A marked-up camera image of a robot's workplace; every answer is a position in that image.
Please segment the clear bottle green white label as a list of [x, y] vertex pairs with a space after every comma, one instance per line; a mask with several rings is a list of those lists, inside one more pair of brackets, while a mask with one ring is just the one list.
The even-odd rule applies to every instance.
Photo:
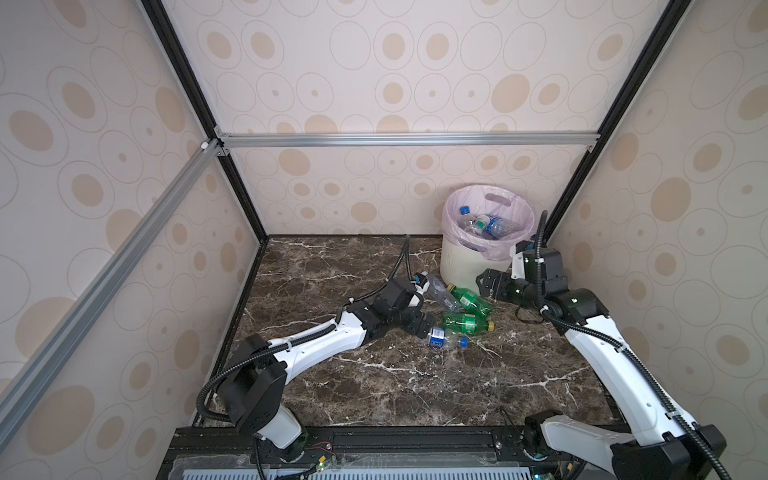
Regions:
[[475, 236], [482, 237], [485, 233], [487, 220], [484, 217], [472, 217], [463, 222], [463, 229]]

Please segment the clear bottle pink red label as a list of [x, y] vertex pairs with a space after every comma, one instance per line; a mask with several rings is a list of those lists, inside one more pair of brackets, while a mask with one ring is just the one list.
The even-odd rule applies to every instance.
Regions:
[[462, 229], [466, 230], [469, 228], [475, 219], [474, 214], [470, 211], [470, 208], [468, 206], [462, 206], [459, 209], [459, 218], [457, 220], [457, 225]]

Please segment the green bottle yellow cap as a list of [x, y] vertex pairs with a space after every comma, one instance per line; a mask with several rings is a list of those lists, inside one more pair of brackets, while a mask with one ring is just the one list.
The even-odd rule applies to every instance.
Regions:
[[465, 312], [444, 312], [441, 324], [445, 330], [468, 336], [481, 335], [495, 330], [495, 324], [492, 321], [482, 315]]

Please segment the clear bottle blue label white cap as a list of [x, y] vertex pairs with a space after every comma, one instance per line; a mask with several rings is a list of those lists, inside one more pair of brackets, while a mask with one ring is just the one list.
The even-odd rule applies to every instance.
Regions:
[[522, 227], [510, 219], [492, 215], [487, 217], [485, 234], [493, 239], [502, 239], [521, 230]]

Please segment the small crushed bottle blue cap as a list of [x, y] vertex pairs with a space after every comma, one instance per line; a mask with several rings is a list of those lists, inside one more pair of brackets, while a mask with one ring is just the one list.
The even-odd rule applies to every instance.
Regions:
[[467, 349], [469, 346], [469, 339], [467, 337], [440, 327], [432, 327], [428, 333], [427, 339], [429, 346], [436, 349]]

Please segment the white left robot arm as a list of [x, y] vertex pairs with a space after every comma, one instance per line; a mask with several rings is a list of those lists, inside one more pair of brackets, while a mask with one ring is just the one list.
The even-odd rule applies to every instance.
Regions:
[[283, 404], [285, 387], [306, 370], [399, 329], [420, 339], [435, 325], [412, 283], [393, 278], [377, 290], [348, 300], [336, 316], [291, 336], [241, 342], [223, 371], [198, 396], [201, 416], [234, 426], [244, 436], [270, 441], [281, 450], [299, 445], [304, 428]]

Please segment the clear bottle purple tint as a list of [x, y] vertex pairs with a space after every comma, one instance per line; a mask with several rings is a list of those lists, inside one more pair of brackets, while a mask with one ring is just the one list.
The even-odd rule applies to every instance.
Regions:
[[435, 274], [424, 272], [426, 277], [426, 293], [443, 310], [459, 313], [462, 312], [462, 306], [459, 301], [449, 291], [447, 285]]

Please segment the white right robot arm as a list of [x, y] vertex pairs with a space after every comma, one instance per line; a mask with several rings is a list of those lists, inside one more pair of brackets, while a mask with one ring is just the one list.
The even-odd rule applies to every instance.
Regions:
[[512, 266], [478, 275], [480, 295], [537, 309], [588, 361], [629, 428], [614, 432], [546, 410], [525, 420], [521, 449], [529, 459], [567, 454], [617, 479], [729, 478], [720, 460], [724, 435], [697, 422], [667, 393], [592, 291], [569, 288], [558, 251], [523, 250]]

